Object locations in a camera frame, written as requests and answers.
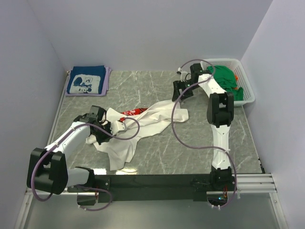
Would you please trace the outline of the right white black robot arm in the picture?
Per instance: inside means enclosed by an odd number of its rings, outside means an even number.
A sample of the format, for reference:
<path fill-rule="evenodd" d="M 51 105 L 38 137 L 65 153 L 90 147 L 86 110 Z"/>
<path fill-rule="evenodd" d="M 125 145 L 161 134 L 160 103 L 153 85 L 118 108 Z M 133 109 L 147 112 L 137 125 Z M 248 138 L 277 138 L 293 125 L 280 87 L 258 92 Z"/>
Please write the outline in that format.
<path fill-rule="evenodd" d="M 177 73 L 181 79 L 173 82 L 172 101 L 177 103 L 193 96 L 193 90 L 201 88 L 208 95 L 207 121 L 213 133 L 213 160 L 210 178 L 207 182 L 212 188 L 223 188 L 232 182 L 232 164 L 228 156 L 229 130 L 234 119 L 234 95 L 223 89 L 214 79 L 216 67 L 211 65 L 211 70 L 203 68 L 203 62 L 190 66 L 188 72 L 179 68 Z"/>

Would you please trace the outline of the white t-shirt red print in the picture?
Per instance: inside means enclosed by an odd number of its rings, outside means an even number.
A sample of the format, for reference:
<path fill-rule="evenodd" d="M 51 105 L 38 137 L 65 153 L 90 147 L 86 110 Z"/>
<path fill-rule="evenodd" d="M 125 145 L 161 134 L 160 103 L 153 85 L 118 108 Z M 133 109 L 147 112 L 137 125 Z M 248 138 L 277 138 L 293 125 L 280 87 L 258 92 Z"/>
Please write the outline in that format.
<path fill-rule="evenodd" d="M 126 162 L 129 163 L 132 160 L 140 139 L 160 134 L 171 124 L 173 106 L 174 102 L 164 100 L 153 104 L 141 113 L 134 109 L 131 111 L 133 114 L 128 114 L 127 112 L 120 113 L 112 108 L 108 108 L 106 114 L 107 120 L 114 122 L 120 118 L 130 116 L 139 122 L 139 132 L 136 132 L 138 125 L 133 120 L 127 119 L 124 121 L 127 131 L 117 135 L 124 138 L 124 140 L 112 138 L 109 142 L 98 144 L 96 137 L 91 135 L 86 139 L 86 144 L 93 144 L 98 151 L 108 154 L 111 171 L 122 169 Z M 126 138 L 133 135 L 136 136 L 131 140 L 126 140 Z"/>

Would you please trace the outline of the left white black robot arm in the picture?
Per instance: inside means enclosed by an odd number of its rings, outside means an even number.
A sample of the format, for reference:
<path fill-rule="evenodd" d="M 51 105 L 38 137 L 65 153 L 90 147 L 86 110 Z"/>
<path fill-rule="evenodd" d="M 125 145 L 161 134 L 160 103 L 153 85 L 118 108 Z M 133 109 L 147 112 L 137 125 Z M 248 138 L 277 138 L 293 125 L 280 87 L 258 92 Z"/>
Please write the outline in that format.
<path fill-rule="evenodd" d="M 100 143 L 110 140 L 111 123 L 106 120 L 106 114 L 105 109 L 93 105 L 88 113 L 77 116 L 68 130 L 53 143 L 45 148 L 35 148 L 30 154 L 27 187 L 56 195 L 67 187 L 93 187 L 93 169 L 68 169 L 67 159 L 91 135 Z"/>

